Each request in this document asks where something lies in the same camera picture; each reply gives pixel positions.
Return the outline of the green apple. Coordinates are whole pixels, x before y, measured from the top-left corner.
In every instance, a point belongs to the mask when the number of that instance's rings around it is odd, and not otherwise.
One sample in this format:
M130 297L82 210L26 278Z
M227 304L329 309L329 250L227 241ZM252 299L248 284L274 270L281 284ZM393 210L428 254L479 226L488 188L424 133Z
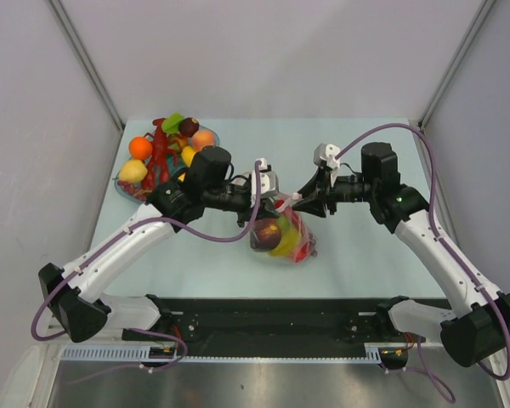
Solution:
M282 213L277 220L280 228L281 238L288 235L302 236L302 222L301 218L296 214Z

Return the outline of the dark red apple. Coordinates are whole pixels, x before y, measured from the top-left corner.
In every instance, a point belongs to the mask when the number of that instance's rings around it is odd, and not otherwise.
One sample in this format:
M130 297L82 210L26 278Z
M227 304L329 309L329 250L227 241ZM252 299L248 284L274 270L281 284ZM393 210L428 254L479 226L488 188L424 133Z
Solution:
M250 248L255 252L269 252L280 244L281 237L276 218L258 220L250 232Z

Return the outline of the clear pink-dotted zip bag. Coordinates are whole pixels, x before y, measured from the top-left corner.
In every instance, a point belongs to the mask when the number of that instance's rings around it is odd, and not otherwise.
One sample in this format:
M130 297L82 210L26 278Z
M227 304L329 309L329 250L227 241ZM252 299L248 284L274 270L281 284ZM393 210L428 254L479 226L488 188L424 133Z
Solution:
M317 238L299 212L292 209L292 198L280 193L270 201L278 218L257 220L249 234L253 252L272 259L300 264L318 256Z

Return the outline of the yellow fruit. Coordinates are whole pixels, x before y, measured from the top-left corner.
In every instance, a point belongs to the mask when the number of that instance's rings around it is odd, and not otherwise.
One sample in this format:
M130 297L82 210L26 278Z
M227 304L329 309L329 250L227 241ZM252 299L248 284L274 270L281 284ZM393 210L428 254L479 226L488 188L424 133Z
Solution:
M280 244L269 252L272 257L288 257L297 250L301 238L299 235L284 236Z

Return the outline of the dark red plum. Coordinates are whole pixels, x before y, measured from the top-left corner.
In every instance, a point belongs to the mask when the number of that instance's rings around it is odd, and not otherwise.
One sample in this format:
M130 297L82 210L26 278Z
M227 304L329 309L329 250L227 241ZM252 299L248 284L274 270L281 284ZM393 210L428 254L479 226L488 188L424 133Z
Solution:
M194 117L186 117L178 125L178 131L184 138L191 138L199 128L200 123Z

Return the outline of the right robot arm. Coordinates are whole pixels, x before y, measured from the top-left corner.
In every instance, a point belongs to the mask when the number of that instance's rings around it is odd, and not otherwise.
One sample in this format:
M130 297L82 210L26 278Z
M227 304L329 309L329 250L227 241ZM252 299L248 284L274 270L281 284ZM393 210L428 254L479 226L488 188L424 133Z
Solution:
M510 343L510 292L488 280L441 226L430 218L429 204L401 183L398 157L391 144L372 142L361 149L361 170L339 175L339 149L320 144L311 180L295 194L294 210L324 218L340 203L366 202L378 224L412 250L438 283L450 305L439 309L408 297L380 306L377 335L394 341L404 332L441 343L459 365L470 367Z

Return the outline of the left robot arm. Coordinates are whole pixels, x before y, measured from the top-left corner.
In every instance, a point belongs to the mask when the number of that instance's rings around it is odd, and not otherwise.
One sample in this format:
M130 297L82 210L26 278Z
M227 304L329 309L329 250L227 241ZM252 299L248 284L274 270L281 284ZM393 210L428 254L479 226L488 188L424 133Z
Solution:
M231 168L231 155L221 147L196 152L103 243L62 267L48 263L41 268L38 278L44 300L31 323L32 337L41 342L59 337L59 333L43 336L37 331L40 318L49 312L59 322L61 334L74 343L85 342L104 329L164 338L171 320L156 297L115 297L105 290L141 255L180 231L206 241L232 243L246 236L257 219L277 217L271 200L279 192L279 182L268 162L256 160L243 184L227 178ZM190 227L208 208L236 213L242 231L215 237Z

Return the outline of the red apple in tray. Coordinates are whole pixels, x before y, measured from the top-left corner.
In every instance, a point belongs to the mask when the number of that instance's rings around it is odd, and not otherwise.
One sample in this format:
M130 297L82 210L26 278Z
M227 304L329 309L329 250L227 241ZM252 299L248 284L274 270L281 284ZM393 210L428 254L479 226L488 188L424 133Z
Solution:
M293 212L291 216L291 232L295 246L290 252L289 258L294 263L299 264L318 255L315 234L296 212Z

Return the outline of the orange peach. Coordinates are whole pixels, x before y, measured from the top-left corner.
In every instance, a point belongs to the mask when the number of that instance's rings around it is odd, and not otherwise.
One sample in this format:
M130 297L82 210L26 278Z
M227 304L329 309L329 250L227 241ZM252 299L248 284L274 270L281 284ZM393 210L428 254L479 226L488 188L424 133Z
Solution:
M203 150L208 146L214 146L215 143L215 134L209 129L200 129L191 138L191 145L195 151Z

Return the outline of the yellow lemon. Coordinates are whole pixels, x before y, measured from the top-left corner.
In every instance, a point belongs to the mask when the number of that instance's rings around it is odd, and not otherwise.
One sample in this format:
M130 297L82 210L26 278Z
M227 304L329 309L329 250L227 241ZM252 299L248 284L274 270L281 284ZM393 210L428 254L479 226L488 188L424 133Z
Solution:
M190 145L183 148L181 152L181 158L186 167L190 167L197 151Z

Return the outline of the red plastic lobster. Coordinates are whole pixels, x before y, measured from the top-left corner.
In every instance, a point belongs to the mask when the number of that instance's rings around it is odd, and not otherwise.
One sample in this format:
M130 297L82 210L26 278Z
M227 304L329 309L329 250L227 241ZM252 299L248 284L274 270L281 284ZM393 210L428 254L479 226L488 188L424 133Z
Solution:
M156 126L156 130L151 141L153 145L152 156L146 165L148 173L141 182L143 190L152 191L157 185L166 183L170 179L168 157L173 158L173 167L176 167L179 164L179 155L188 144L188 139L180 133L168 134L161 130L164 119L158 118L152 122Z

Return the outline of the blue plastic fruit tray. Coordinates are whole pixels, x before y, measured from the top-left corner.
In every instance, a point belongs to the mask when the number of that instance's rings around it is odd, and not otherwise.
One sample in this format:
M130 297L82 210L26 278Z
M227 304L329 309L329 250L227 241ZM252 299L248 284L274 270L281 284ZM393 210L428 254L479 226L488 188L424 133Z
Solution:
M137 204L162 182L188 167L193 155L220 144L218 135L198 123L163 127L165 118L152 121L151 129L127 142L127 156L119 161L112 179L118 194Z

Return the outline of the green leaf piece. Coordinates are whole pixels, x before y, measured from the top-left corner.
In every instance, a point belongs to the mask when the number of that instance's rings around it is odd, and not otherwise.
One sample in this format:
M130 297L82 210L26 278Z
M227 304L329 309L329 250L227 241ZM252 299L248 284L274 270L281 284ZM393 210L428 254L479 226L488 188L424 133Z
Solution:
M178 112L165 118L161 123L161 130L164 133L174 134L179 132L179 124L184 120L184 116Z

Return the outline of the orange fruit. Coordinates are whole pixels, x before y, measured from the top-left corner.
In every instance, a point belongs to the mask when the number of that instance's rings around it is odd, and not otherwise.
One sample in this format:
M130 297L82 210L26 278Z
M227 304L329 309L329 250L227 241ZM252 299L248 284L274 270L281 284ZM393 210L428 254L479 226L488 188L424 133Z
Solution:
M152 142L145 137L135 137L128 144L128 151L133 159L145 161L152 156Z

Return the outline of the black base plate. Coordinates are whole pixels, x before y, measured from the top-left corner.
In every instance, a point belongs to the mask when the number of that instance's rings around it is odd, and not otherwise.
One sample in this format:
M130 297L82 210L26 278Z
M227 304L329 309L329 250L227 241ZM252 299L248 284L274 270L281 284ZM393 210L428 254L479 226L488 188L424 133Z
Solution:
M332 356L368 343L411 345L412 335L378 317L382 298L157 298L163 316L147 334L125 329L125 341L177 334L188 352Z

